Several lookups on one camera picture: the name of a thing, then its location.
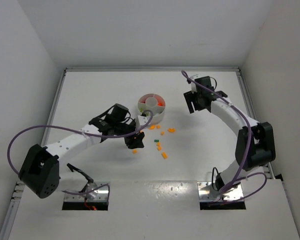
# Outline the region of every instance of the orange piece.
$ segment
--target orange piece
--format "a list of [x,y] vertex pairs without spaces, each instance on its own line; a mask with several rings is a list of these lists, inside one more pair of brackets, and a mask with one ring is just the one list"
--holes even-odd
[[163,157],[164,159],[167,159],[167,158],[168,158],[168,155],[167,155],[165,152],[161,153],[161,155],[162,155],[162,157]]

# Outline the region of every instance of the round container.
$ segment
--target round container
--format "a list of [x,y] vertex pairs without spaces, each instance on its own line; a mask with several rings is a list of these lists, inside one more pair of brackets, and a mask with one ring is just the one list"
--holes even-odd
[[164,118],[166,102],[161,96],[149,93],[139,99],[137,109],[138,115],[144,110],[151,110],[154,114],[151,124],[158,124]]

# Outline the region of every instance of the gray wall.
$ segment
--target gray wall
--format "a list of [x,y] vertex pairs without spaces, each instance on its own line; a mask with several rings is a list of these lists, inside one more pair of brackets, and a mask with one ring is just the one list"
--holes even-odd
[[275,1],[242,72],[259,120],[273,124],[273,163],[300,233],[300,0]]
[[[44,49],[17,0],[0,0],[0,229],[17,176],[7,146],[20,130],[47,122],[61,72]],[[43,131],[17,140],[12,160],[19,168]]]
[[18,0],[71,66],[240,66],[272,0]]

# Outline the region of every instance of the robotic arm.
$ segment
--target robotic arm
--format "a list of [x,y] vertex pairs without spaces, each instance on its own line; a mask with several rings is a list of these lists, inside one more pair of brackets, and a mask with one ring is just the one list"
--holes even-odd
[[[93,179],[82,170],[68,162],[85,149],[102,143],[106,138],[91,135],[119,136],[130,134],[136,130],[136,121],[131,118],[129,110],[115,104],[101,115],[94,117],[80,129],[80,133],[72,134],[58,142],[41,147],[32,146],[18,174],[22,180],[39,198],[46,198],[54,191],[82,191]],[[143,148],[145,134],[137,132],[124,138],[129,149]],[[71,172],[60,173],[60,168],[67,166]]]
[[273,128],[268,122],[260,123],[241,111],[245,116],[245,120],[232,108],[231,100],[223,91],[217,91],[217,94],[213,93],[215,88],[212,86],[209,76],[192,80],[188,78],[185,72],[182,72],[182,74],[187,78],[188,83],[191,83],[191,91],[183,94],[189,112],[192,114],[194,110],[201,111],[207,109],[210,113],[225,122],[237,136],[235,161],[226,170],[216,176],[215,186],[218,191],[231,183],[242,161],[244,161],[244,152],[249,140],[246,120],[251,127],[252,137],[247,157],[237,179],[246,177],[255,168],[265,165],[276,158]]

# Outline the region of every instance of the white table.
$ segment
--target white table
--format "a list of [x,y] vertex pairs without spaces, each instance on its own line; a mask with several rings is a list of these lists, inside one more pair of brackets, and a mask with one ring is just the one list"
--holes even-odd
[[[235,71],[204,74],[216,78],[217,89],[246,109]],[[71,161],[95,181],[110,182],[108,211],[61,210],[63,193],[39,199],[26,188],[9,239],[298,239],[279,180],[269,180],[247,199],[246,210],[200,210],[197,181],[209,181],[213,167],[222,171],[234,160],[237,139],[207,110],[189,114],[183,97],[189,90],[179,71],[67,72],[51,124],[80,129],[114,103],[135,115],[139,97],[156,93],[166,101],[161,129],[144,131],[145,148],[137,154],[123,139],[108,139]],[[167,128],[176,132],[161,136]],[[47,143],[67,135],[53,129]],[[154,139],[160,139],[168,159]],[[262,182],[262,177],[243,182],[244,194]]]

